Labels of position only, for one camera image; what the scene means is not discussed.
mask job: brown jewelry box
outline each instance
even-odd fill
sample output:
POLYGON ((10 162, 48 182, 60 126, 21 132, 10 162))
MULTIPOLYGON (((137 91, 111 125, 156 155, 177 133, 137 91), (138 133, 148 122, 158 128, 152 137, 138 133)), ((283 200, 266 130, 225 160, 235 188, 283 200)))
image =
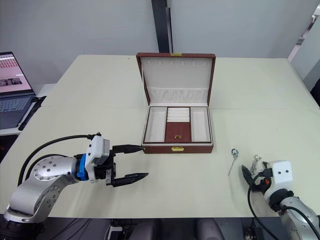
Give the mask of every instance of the brown jewelry box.
POLYGON ((209 102, 216 56, 139 52, 136 58, 149 105, 144 153, 211 153, 209 102))

